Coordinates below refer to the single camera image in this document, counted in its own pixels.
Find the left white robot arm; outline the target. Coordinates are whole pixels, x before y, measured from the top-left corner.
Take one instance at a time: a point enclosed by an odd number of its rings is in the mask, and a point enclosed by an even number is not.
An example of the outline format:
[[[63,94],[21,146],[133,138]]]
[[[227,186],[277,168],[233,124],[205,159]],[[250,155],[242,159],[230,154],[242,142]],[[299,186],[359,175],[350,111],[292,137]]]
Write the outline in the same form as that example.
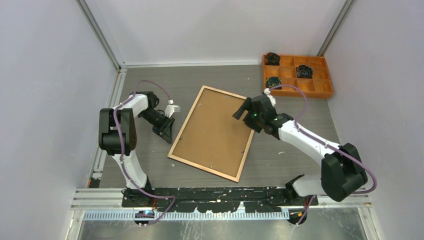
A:
[[[181,110],[172,99],[164,110],[157,109],[160,100],[152,91],[136,91],[112,108],[99,111],[98,145],[119,165],[125,178],[125,192],[134,195],[141,207],[148,207],[154,199],[147,174],[142,170],[136,154],[136,118],[146,120],[154,134],[172,143],[173,115]]]

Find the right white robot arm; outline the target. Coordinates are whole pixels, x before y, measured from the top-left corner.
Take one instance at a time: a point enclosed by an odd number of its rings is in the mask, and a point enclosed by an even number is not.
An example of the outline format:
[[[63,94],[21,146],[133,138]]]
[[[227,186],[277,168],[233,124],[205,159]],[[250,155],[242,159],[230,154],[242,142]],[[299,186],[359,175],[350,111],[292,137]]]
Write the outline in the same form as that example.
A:
[[[277,113],[275,99],[266,94],[246,98],[233,118],[257,133],[265,131],[277,140],[288,143],[320,166],[320,174],[301,174],[285,184],[285,198],[291,205],[299,205],[306,196],[326,195],[342,202],[368,182],[357,148],[346,143],[328,141],[301,126],[286,113]]]

